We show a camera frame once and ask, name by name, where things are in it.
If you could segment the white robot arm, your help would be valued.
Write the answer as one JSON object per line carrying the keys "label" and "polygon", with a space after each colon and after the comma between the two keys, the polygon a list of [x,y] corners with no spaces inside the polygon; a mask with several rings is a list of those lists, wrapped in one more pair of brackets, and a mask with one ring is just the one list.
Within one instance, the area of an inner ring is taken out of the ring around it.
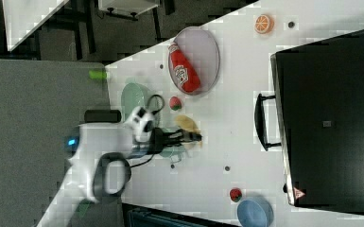
{"label": "white robot arm", "polygon": [[130,159],[202,140],[194,123],[164,131],[155,126],[155,114],[137,106],[123,123],[81,124],[70,167],[36,227],[66,227],[82,201],[115,201],[131,178]]}

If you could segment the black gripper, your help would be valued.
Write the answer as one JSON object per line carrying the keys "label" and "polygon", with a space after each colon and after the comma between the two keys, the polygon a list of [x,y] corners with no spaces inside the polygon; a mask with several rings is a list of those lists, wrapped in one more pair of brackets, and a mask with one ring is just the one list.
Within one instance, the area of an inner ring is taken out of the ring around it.
{"label": "black gripper", "polygon": [[169,132],[155,128],[149,138],[149,153],[159,154],[165,148],[179,147],[181,144],[200,143],[202,136],[199,133],[180,130]]}

